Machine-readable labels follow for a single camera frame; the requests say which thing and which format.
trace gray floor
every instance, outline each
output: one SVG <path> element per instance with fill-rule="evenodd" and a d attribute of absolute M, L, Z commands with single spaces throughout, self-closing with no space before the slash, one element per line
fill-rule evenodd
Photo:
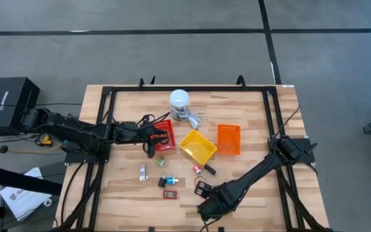
<path fill-rule="evenodd" d="M 266 0 L 266 7 L 271 28 L 371 28 L 371 1 Z M 0 0 L 2 31 L 262 25 L 258 2 L 249 0 Z M 296 86 L 307 133 L 319 143 L 331 227 L 371 231 L 371 136 L 361 129 L 371 122 L 371 34 L 285 34 L 273 41 L 282 82 Z M 0 77 L 29 77 L 42 89 L 39 102 L 81 102 L 87 84 L 133 84 L 154 75 L 157 83 L 226 84 L 240 74 L 249 84 L 273 83 L 263 34 L 0 37 Z M 0 167 L 25 171 L 63 158 L 0 154 Z"/>

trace white paper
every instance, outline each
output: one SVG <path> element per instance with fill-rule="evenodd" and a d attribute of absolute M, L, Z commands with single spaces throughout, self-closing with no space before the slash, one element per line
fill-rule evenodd
<path fill-rule="evenodd" d="M 39 168 L 33 168 L 25 173 L 25 175 L 43 179 Z M 36 193 L 11 187 L 5 187 L 0 191 L 0 194 L 19 222 L 34 211 L 31 209 L 38 208 L 46 199 L 51 197 L 50 194 Z"/>

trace yellow plastic tray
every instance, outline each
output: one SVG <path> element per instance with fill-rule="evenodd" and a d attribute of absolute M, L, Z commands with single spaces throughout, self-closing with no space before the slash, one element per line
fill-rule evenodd
<path fill-rule="evenodd" d="M 214 144 L 196 130 L 190 131 L 181 141 L 180 147 L 201 165 L 204 165 L 217 150 Z"/>

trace wooden table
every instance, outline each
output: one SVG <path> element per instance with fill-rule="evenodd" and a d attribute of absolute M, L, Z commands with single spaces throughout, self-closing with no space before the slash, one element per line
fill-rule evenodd
<path fill-rule="evenodd" d="M 102 87 L 87 86 L 80 120 L 95 123 Z M 296 91 L 292 86 L 277 86 L 277 90 L 285 121 L 298 107 Z M 147 113 L 159 117 L 169 111 L 169 94 L 170 92 L 119 92 L 115 101 L 114 118 L 118 121 L 138 121 Z M 214 186 L 237 179 L 263 160 L 268 150 L 266 142 L 269 132 L 261 92 L 189 92 L 189 95 L 189 109 L 204 117 L 199 132 L 213 144 L 216 144 L 217 124 L 235 124 L 242 128 L 241 155 L 214 154 L 207 163 L 215 168 L 217 174 L 212 176 L 205 173 L 208 184 Z M 272 103 L 271 110 L 277 127 Z M 172 123 L 176 148 L 156 154 L 156 157 L 165 158 L 165 167 L 157 166 L 155 158 L 148 159 L 141 145 L 113 145 L 102 180 L 96 231 L 147 231 L 148 227 L 155 227 L 157 231 L 199 231 L 203 226 L 196 212 L 196 205 L 203 202 L 203 199 L 194 194 L 195 174 L 192 167 L 195 162 L 177 146 L 191 131 L 191 126 L 189 122 L 173 119 Z M 305 135 L 301 112 L 289 121 L 285 129 L 286 134 L 292 138 Z M 139 181 L 141 164 L 145 164 L 147 168 L 149 178 L 146 182 Z M 78 164 L 72 164 L 67 168 L 60 202 L 77 166 Z M 80 169 L 71 184 L 65 215 L 71 213 L 81 198 L 86 166 L 85 164 Z M 294 172 L 300 199 L 315 219 L 328 227 L 316 174 L 304 164 L 296 164 Z M 157 182 L 163 175 L 180 180 L 175 186 L 166 188 L 177 190 L 179 199 L 162 198 L 163 189 L 157 186 Z M 292 224 L 296 227 L 290 200 L 289 204 Z M 88 225 L 91 201 L 86 209 L 85 226 Z M 61 204 L 57 209 L 58 221 L 60 212 Z M 284 231 L 276 172 L 270 172 L 255 183 L 238 209 L 224 216 L 209 229 L 217 231 L 220 226 L 225 227 L 226 231 Z"/>

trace orange plastic basket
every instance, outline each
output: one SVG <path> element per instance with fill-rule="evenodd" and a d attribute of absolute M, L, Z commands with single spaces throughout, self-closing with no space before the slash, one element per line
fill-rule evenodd
<path fill-rule="evenodd" d="M 240 154 L 240 126 L 219 124 L 217 127 L 217 153 Z"/>

